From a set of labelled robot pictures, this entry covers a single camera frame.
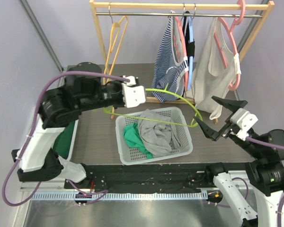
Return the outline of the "green tank top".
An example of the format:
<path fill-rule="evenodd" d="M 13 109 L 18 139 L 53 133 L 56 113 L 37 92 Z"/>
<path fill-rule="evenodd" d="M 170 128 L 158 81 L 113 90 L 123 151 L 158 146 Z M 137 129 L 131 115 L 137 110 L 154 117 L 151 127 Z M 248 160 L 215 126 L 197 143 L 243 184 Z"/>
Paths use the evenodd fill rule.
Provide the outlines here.
<path fill-rule="evenodd" d="M 138 148 L 140 152 L 146 155 L 147 159 L 152 159 L 153 154 L 149 152 L 138 132 L 138 123 L 132 123 L 124 128 L 124 140 L 130 148 Z"/>

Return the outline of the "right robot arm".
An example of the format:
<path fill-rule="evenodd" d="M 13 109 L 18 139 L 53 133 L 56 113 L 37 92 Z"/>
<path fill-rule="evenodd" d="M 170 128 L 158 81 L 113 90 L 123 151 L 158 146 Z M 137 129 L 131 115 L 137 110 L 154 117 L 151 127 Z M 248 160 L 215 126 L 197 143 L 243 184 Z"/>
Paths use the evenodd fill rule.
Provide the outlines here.
<path fill-rule="evenodd" d="M 225 125 L 215 131 L 198 117 L 195 120 L 206 138 L 212 141 L 230 138 L 254 158 L 245 163 L 245 171 L 256 197 L 257 210 L 239 192 L 223 163 L 206 167 L 205 183 L 221 191 L 239 227 L 281 227 L 284 225 L 284 130 L 259 135 L 253 130 L 258 118 L 245 109 L 247 101 L 217 96 L 212 99 L 232 112 Z"/>

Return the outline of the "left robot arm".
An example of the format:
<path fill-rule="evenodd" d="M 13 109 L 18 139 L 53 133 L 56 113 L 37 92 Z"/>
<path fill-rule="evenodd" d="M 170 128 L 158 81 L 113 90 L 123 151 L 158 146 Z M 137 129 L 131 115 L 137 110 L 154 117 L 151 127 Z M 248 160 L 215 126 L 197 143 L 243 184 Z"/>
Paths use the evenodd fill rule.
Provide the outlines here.
<path fill-rule="evenodd" d="M 81 62 L 64 74 L 64 84 L 45 89 L 38 100 L 33 132 L 21 150 L 13 150 L 20 158 L 18 178 L 21 182 L 45 182 L 56 177 L 88 188 L 91 174 L 85 164 L 66 160 L 53 148 L 57 137 L 84 111 L 108 106 L 123 107 L 122 83 L 127 79 L 104 75 L 91 62 Z"/>

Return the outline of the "lime green hanger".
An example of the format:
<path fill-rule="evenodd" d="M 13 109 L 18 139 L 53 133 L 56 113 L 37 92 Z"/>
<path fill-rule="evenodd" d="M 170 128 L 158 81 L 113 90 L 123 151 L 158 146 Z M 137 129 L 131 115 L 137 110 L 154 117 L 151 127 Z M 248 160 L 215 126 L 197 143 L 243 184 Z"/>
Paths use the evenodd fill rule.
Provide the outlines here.
<path fill-rule="evenodd" d="M 169 95 L 172 95 L 174 97 L 177 97 L 181 101 L 188 104 L 194 110 L 194 112 L 195 112 L 194 117 L 196 116 L 200 120 L 203 120 L 203 118 L 202 118 L 201 114 L 199 113 L 199 111 L 197 110 L 197 108 L 191 102 L 189 102 L 187 99 L 183 98 L 182 96 L 177 95 L 176 93 L 173 93 L 173 92 L 170 92 L 170 91 L 167 91 L 167 90 L 156 89 L 156 88 L 145 88 L 145 92 L 146 91 L 160 92 L 160 93 L 165 93 L 165 94 L 169 94 Z M 152 122 L 167 123 L 167 124 L 179 125 L 179 126 L 190 127 L 190 128 L 194 128 L 194 127 L 198 126 L 198 123 L 194 120 L 194 117 L 193 117 L 191 123 L 189 125 L 186 125 L 186 124 L 182 124 L 182 123 L 174 123 L 174 122 L 168 122 L 168 121 L 163 121 L 163 120 L 155 120 L 155 119 L 151 119 L 151 118 L 136 117 L 136 116 L 133 116 L 133 115 L 119 114 L 119 113 L 114 113 L 111 110 L 112 110 L 112 108 L 110 108 L 110 110 L 108 110 L 107 108 L 103 107 L 103 111 L 105 113 L 109 114 L 109 115 L 123 116 L 123 117 L 129 117 L 129 118 L 134 118 L 134 119 L 138 119 L 138 120 L 146 120 L 146 121 L 152 121 Z"/>

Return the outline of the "blue striped tank top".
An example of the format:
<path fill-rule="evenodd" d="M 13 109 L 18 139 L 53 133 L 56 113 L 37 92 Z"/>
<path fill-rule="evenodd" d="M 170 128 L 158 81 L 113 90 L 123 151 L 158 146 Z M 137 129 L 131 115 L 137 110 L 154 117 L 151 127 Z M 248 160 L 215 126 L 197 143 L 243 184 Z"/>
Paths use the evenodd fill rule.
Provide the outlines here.
<path fill-rule="evenodd" d="M 180 67 L 176 66 L 171 49 L 171 20 L 163 34 L 154 65 L 151 88 L 163 89 L 182 96 L 184 93 Z"/>

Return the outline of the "grey tank top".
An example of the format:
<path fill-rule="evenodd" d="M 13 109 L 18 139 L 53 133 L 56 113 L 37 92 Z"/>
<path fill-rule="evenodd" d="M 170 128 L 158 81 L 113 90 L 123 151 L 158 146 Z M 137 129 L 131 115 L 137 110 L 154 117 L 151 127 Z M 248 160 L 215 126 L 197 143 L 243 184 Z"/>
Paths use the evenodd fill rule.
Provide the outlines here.
<path fill-rule="evenodd" d="M 171 155 L 174 148 L 181 148 L 173 120 L 152 110 L 147 109 L 140 115 L 138 132 L 154 158 Z"/>

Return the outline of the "yellow hanger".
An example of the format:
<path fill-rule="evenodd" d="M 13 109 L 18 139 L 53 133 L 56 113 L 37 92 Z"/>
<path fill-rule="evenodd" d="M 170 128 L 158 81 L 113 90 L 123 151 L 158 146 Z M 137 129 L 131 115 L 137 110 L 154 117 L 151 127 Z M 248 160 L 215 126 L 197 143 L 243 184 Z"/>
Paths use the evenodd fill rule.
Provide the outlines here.
<path fill-rule="evenodd" d="M 121 45 L 124 39 L 124 35 L 126 33 L 127 26 L 128 26 L 128 16 L 122 16 L 118 22 L 113 21 L 111 11 L 110 11 L 111 3 L 112 2 L 109 2 L 108 12 L 109 12 L 109 16 L 111 17 L 112 26 L 111 26 L 111 31 L 110 31 L 109 48 L 108 48 L 107 58 L 105 62 L 105 70 L 104 70 L 104 73 L 107 75 L 112 75 L 115 62 L 118 57 L 118 54 L 119 54 L 119 51 L 120 51 L 120 48 L 121 48 Z M 115 56 L 113 58 L 111 66 L 109 66 L 109 60 L 114 50 L 115 50 Z"/>

